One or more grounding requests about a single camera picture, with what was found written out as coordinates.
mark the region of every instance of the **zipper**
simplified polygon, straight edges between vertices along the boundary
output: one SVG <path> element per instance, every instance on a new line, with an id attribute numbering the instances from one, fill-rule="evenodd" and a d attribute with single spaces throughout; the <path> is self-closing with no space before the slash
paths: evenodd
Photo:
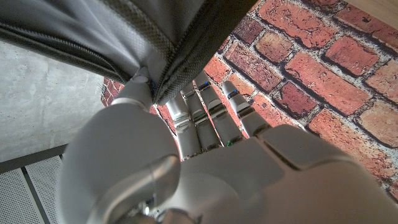
<path id="1" fill-rule="evenodd" d="M 64 40 L 64 39 L 61 39 L 61 38 L 58 38 L 58 37 L 54 37 L 54 36 L 51 36 L 51 35 L 48 35 L 48 34 L 43 34 L 43 33 L 37 32 L 37 31 L 32 31 L 32 30 L 21 28 L 21 27 L 16 27 L 16 26 L 13 26 L 13 25 L 9 25 L 9 24 L 6 24 L 6 23 L 1 22 L 1 21 L 0 21 L 0 27 L 8 29 L 8 30 L 10 30 L 12 32 L 15 32 L 15 31 L 19 32 L 19 34 L 17 34 L 17 35 L 23 35 L 23 36 L 25 36 L 27 38 L 30 38 L 30 39 L 32 39 L 31 35 L 36 35 L 36 36 L 39 36 L 40 38 L 48 39 L 48 40 L 51 40 L 51 41 L 56 41 L 58 43 L 65 44 L 65 45 L 67 45 L 67 46 L 69 46 L 69 47 L 71 47 L 73 49 L 79 50 L 81 52 L 88 53 L 88 54 L 96 57 L 97 59 L 100 59 L 101 61 L 103 61 L 105 64 L 107 64 L 113 70 L 113 72 L 122 81 L 127 82 L 127 80 L 124 78 L 123 72 L 120 71 L 117 68 L 117 66 L 115 66 L 111 61 L 106 59 L 104 56 L 100 55 L 99 53 L 96 53 L 94 50 L 91 50 L 88 47 L 85 47 L 85 46 L 82 46 L 80 44 L 76 44 L 74 42 L 71 42 L 71 41 L 68 41 L 68 40 Z M 45 44 L 45 45 L 47 45 L 47 46 L 49 46 L 49 47 L 51 47 L 53 49 L 56 49 L 56 48 L 52 47 L 51 45 L 46 44 L 45 42 L 41 42 L 41 41 L 38 41 L 38 42 L 40 42 L 41 44 Z"/>

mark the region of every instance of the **wooden surface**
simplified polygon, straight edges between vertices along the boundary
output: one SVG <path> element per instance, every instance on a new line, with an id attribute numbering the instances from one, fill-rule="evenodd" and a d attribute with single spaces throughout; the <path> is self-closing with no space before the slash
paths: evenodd
<path id="1" fill-rule="evenodd" d="M 398 30 L 398 0 L 345 0 Z"/>

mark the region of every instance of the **red brick wall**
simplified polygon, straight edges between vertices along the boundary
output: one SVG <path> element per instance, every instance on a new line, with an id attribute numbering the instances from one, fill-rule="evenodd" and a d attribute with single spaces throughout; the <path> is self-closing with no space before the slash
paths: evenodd
<path id="1" fill-rule="evenodd" d="M 398 198 L 397 30 L 343 1 L 262 0 L 205 72 L 218 88 L 235 83 L 272 126 L 292 124 L 338 146 Z M 119 87 L 104 84 L 108 105 Z M 165 106 L 152 112 L 173 131 Z"/>

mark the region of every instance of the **brick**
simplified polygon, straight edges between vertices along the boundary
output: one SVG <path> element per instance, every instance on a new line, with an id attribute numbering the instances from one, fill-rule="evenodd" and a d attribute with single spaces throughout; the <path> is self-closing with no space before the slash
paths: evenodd
<path id="1" fill-rule="evenodd" d="M 370 96 L 325 68 L 308 54 L 299 52 L 285 69 L 305 86 L 344 114 L 352 114 Z"/>
<path id="2" fill-rule="evenodd" d="M 167 106 L 166 105 L 163 105 L 163 106 L 157 105 L 157 109 L 159 110 L 159 113 L 160 113 L 162 119 L 167 123 L 169 128 L 175 134 L 173 119 L 170 115 L 169 109 L 167 109 Z"/>
<path id="3" fill-rule="evenodd" d="M 107 100 L 106 100 L 106 104 L 108 104 L 108 106 L 111 105 L 112 101 L 113 101 L 113 96 L 110 96 Z"/>
<path id="4" fill-rule="evenodd" d="M 359 123 L 378 140 L 398 147 L 398 111 L 377 100 L 359 118 Z"/>
<path id="5" fill-rule="evenodd" d="M 247 82 L 239 78 L 236 73 L 232 74 L 228 78 L 228 81 L 232 82 L 242 95 L 251 95 L 254 92 L 254 88 L 251 87 Z"/>
<path id="6" fill-rule="evenodd" d="M 110 79 L 104 77 L 104 85 L 105 85 L 106 87 L 108 87 L 110 81 L 111 81 Z"/>
<path id="7" fill-rule="evenodd" d="M 108 100 L 108 98 L 111 96 L 111 93 L 108 91 L 108 89 L 105 89 L 105 92 L 104 92 L 104 97 L 105 97 L 105 100 Z"/>
<path id="8" fill-rule="evenodd" d="M 219 47 L 218 51 L 223 52 L 228 42 L 229 42 L 229 37 L 227 37 L 226 40 L 224 40 L 223 44 Z"/>
<path id="9" fill-rule="evenodd" d="M 372 34 L 398 52 L 398 30 L 393 27 L 350 4 L 335 17 L 350 26 Z"/>
<path id="10" fill-rule="evenodd" d="M 116 89 L 117 91 L 119 91 L 119 90 L 120 90 L 121 84 L 120 84 L 119 82 L 115 82 L 115 81 L 113 81 L 112 83 L 113 83 L 113 86 L 115 87 L 115 89 Z"/>
<path id="11" fill-rule="evenodd" d="M 391 195 L 398 200 L 398 180 L 395 181 L 389 188 Z"/>
<path id="12" fill-rule="evenodd" d="M 372 77 L 366 80 L 366 83 L 385 97 L 398 103 L 398 62 L 389 61 L 387 65 L 379 68 Z"/>
<path id="13" fill-rule="evenodd" d="M 260 54 L 273 62 L 283 61 L 290 53 L 292 43 L 273 31 L 267 31 L 256 44 Z"/>
<path id="14" fill-rule="evenodd" d="M 302 90 L 297 88 L 293 83 L 288 82 L 280 90 L 281 98 L 277 100 L 284 108 L 286 108 L 294 118 L 307 115 L 317 104 L 306 95 Z"/>
<path id="15" fill-rule="evenodd" d="M 270 92 L 282 80 L 282 77 L 276 74 L 261 58 L 237 42 L 232 44 L 225 57 L 263 87 L 265 91 Z"/>
<path id="16" fill-rule="evenodd" d="M 105 100 L 105 97 L 104 97 L 104 96 L 101 96 L 101 102 L 102 102 L 102 104 L 104 104 L 105 107 L 108 106 L 108 104 L 106 103 L 106 100 Z"/>
<path id="17" fill-rule="evenodd" d="M 231 104 L 227 100 L 227 98 L 224 96 L 223 92 L 217 87 L 213 86 L 214 90 L 216 91 L 218 97 L 220 98 L 221 102 L 225 105 L 226 109 L 228 110 L 228 113 L 231 115 L 232 119 L 234 120 L 235 124 L 239 127 L 241 125 L 241 121 L 239 120 L 238 116 L 236 116 L 234 110 L 232 109 Z"/>
<path id="18" fill-rule="evenodd" d="M 254 39 L 262 31 L 262 26 L 260 23 L 246 16 L 242 21 L 235 27 L 233 33 L 237 35 L 240 39 L 245 41 L 247 44 L 253 43 Z"/>
<path id="19" fill-rule="evenodd" d="M 150 108 L 149 112 L 150 112 L 151 114 L 153 114 L 153 115 L 156 115 L 156 116 L 157 116 L 157 113 L 156 113 L 156 110 L 155 110 L 155 106 L 151 106 L 151 108 Z"/>
<path id="20" fill-rule="evenodd" d="M 367 72 L 379 56 L 369 47 L 364 47 L 351 37 L 338 39 L 326 52 L 326 57 L 359 76 Z"/>
<path id="21" fill-rule="evenodd" d="M 274 106 L 264 95 L 257 94 L 251 105 L 272 127 L 281 124 L 294 125 L 292 119 L 283 114 L 282 110 Z"/>
<path id="22" fill-rule="evenodd" d="M 217 83 L 223 81 L 230 71 L 231 69 L 216 56 L 211 58 L 205 67 L 206 74 Z"/>
<path id="23" fill-rule="evenodd" d="M 317 6 L 331 6 L 336 3 L 338 0 L 307 0 L 312 4 Z"/>
<path id="24" fill-rule="evenodd" d="M 116 97 L 119 94 L 119 91 L 113 86 L 111 82 L 108 85 L 108 90 L 113 95 L 113 97 Z"/>
<path id="25" fill-rule="evenodd" d="M 323 109 L 308 127 L 365 166 L 378 181 L 390 178 L 397 172 L 392 160 L 385 153 L 369 144 L 370 141 L 365 136 L 330 111 Z"/>
<path id="26" fill-rule="evenodd" d="M 287 1 L 268 0 L 260 8 L 259 15 L 311 48 L 325 46 L 337 32 L 314 13 Z"/>

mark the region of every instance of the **gray bag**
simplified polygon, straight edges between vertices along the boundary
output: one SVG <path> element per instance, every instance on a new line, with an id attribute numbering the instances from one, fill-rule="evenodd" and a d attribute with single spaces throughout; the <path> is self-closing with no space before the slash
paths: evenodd
<path id="1" fill-rule="evenodd" d="M 256 2 L 0 1 L 3 40 L 121 83 L 146 66 L 160 105 L 195 78 Z"/>

